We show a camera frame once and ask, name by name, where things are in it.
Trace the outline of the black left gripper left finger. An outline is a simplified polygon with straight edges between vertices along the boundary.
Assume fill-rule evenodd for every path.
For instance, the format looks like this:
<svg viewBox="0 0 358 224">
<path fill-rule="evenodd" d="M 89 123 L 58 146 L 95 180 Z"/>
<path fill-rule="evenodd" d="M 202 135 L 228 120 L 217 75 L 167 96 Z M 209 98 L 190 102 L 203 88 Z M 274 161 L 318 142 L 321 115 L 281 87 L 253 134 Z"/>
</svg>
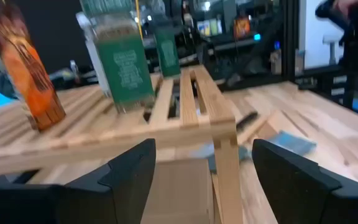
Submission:
<svg viewBox="0 0 358 224">
<path fill-rule="evenodd" d="M 140 224 L 155 170 L 154 139 L 65 184 L 0 175 L 0 224 Z"/>
</svg>

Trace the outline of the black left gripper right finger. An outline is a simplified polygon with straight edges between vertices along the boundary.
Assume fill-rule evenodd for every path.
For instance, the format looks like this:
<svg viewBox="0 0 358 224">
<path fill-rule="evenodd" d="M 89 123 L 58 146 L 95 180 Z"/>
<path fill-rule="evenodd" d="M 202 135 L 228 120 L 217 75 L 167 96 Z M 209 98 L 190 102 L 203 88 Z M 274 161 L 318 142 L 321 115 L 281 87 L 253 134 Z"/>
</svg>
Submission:
<svg viewBox="0 0 358 224">
<path fill-rule="evenodd" d="M 263 139 L 252 160 L 278 224 L 358 224 L 358 182 Z"/>
</svg>

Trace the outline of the green-lid spice jar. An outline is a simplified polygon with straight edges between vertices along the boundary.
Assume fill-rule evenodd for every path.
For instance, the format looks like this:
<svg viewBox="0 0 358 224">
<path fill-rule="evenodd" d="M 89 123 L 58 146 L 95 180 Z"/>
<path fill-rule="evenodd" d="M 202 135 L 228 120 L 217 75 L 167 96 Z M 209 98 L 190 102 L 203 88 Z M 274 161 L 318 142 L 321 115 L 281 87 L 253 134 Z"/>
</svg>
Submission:
<svg viewBox="0 0 358 224">
<path fill-rule="evenodd" d="M 131 14 L 132 0 L 80 0 L 80 4 L 118 110 L 152 106 L 155 93 L 139 26 Z"/>
</svg>

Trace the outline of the small black box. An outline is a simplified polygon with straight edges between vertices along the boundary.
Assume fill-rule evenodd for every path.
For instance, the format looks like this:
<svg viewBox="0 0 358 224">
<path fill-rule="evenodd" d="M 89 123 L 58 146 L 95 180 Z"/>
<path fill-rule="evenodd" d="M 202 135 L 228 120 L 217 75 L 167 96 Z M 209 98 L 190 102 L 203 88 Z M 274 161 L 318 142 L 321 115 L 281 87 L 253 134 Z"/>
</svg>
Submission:
<svg viewBox="0 0 358 224">
<path fill-rule="evenodd" d="M 155 31 L 154 39 L 162 75 L 164 77 L 175 77 L 181 74 L 175 35 L 172 30 L 159 28 Z"/>
</svg>

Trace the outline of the wooden slatted shelf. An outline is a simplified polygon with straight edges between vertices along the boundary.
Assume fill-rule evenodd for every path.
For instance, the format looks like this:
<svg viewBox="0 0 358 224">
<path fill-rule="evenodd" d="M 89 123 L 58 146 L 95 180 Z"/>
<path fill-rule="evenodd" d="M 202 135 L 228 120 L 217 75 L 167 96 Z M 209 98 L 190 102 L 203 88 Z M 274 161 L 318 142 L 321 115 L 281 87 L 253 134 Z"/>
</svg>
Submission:
<svg viewBox="0 0 358 224">
<path fill-rule="evenodd" d="M 213 142 L 214 179 L 223 224 L 243 224 L 236 120 L 217 84 L 202 65 L 178 78 L 151 76 L 157 91 L 150 108 L 120 114 L 98 85 L 58 92 L 66 117 L 52 128 L 33 130 L 22 105 L 0 107 L 0 175 L 37 170 L 33 184 L 65 184 L 146 138 L 157 159 L 173 159 L 183 146 Z"/>
</svg>

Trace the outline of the blue foil packet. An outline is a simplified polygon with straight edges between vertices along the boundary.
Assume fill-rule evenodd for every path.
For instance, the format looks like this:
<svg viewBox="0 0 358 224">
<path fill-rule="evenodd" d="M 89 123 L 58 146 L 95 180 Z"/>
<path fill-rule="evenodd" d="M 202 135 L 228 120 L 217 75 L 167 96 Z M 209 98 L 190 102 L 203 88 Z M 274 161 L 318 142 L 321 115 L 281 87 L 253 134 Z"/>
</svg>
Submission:
<svg viewBox="0 0 358 224">
<path fill-rule="evenodd" d="M 309 141 L 305 138 L 294 136 L 288 132 L 280 131 L 275 136 L 271 137 L 269 142 L 285 148 L 288 151 L 291 151 L 299 156 L 304 156 L 310 153 L 316 148 L 316 143 Z"/>
</svg>

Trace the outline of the person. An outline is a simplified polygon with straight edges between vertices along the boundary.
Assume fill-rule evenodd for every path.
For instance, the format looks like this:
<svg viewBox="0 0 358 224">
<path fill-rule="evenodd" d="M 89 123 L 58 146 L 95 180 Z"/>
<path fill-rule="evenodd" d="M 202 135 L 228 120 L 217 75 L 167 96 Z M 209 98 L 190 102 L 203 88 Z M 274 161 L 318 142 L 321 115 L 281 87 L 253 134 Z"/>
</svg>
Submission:
<svg viewBox="0 0 358 224">
<path fill-rule="evenodd" d="M 342 58 L 337 64 L 318 69 L 319 91 L 351 109 L 358 82 L 358 3 L 345 16 L 334 8 L 334 0 L 325 0 L 316 8 L 315 15 L 344 31 L 339 39 L 339 45 L 344 48 Z"/>
</svg>

